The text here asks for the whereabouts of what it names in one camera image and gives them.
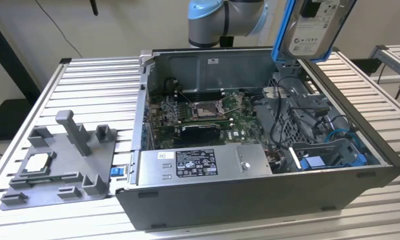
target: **power supply label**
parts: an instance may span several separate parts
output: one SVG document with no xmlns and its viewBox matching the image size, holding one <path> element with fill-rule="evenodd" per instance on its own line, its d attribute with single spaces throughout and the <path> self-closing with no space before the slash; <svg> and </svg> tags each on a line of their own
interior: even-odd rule
<svg viewBox="0 0 400 240">
<path fill-rule="evenodd" d="M 219 174 L 213 149 L 176 152 L 176 175 L 180 178 Z"/>
</svg>

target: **metal frame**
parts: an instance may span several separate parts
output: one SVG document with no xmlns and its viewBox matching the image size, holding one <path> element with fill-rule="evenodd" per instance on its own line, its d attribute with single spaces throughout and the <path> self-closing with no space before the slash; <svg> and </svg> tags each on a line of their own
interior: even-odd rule
<svg viewBox="0 0 400 240">
<path fill-rule="evenodd" d="M 12 178 L 8 174 L 17 171 L 18 162 L 14 161 L 22 159 L 29 146 L 25 142 L 28 132 L 37 123 L 50 124 L 48 117 L 57 109 L 70 107 L 68 105 L 70 103 L 77 105 L 70 108 L 77 110 L 78 121 L 85 125 L 93 126 L 101 122 L 117 127 L 118 143 L 113 165 L 124 166 L 130 161 L 133 122 L 128 120 L 128 116 L 136 106 L 122 94 L 130 93 L 129 86 L 138 86 L 138 75 L 128 73 L 132 68 L 121 67 L 128 61 L 130 58 L 80 59 L 73 60 L 69 66 L 68 64 L 58 66 L 0 161 L 0 197 Z M 340 52 L 333 53 L 328 61 L 317 65 L 400 156 L 400 104 Z M 94 102 L 84 105 L 86 101 L 82 98 L 92 95 L 97 96 Z M 60 131 L 53 124 L 48 125 L 48 128 L 54 132 Z M 124 181 L 112 178 L 112 188 L 117 188 L 121 182 Z M 142 232 L 133 229 L 117 199 L 109 196 L 97 201 L 0 211 L 0 237 L 114 240 L 191 238 L 399 240 L 400 176 L 388 186 L 367 190 L 341 211 Z"/>
<path fill-rule="evenodd" d="M 400 45 L 377 45 L 371 59 L 379 59 L 400 75 Z"/>
</svg>

